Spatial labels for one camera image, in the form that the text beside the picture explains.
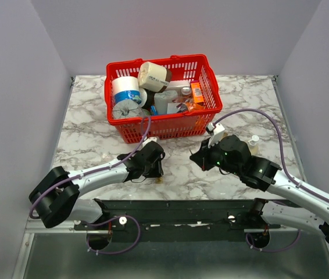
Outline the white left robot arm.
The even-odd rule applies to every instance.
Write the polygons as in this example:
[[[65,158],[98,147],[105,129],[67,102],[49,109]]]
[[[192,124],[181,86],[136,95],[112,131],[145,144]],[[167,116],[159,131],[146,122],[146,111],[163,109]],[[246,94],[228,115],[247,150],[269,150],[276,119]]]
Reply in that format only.
[[[100,230],[107,224],[102,206],[81,197],[111,184],[124,183],[140,177],[158,178],[163,175],[161,161],[164,149],[155,141],[148,142],[131,157],[121,154],[109,163],[79,171],[53,168],[28,196],[30,213],[36,212],[46,228],[64,221],[84,221]]]

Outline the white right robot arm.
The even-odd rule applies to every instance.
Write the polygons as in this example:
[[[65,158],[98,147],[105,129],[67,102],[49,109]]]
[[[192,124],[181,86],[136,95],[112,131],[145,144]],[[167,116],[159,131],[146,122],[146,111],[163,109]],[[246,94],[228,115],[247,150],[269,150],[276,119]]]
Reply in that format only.
[[[258,202],[247,211],[246,222],[254,228],[262,224],[279,224],[323,235],[329,244],[329,193],[286,173],[278,164],[251,154],[246,142],[236,135],[226,136],[214,145],[202,141],[191,154],[191,161],[203,171],[214,167],[236,175],[246,186],[283,197],[296,207],[272,201]]]

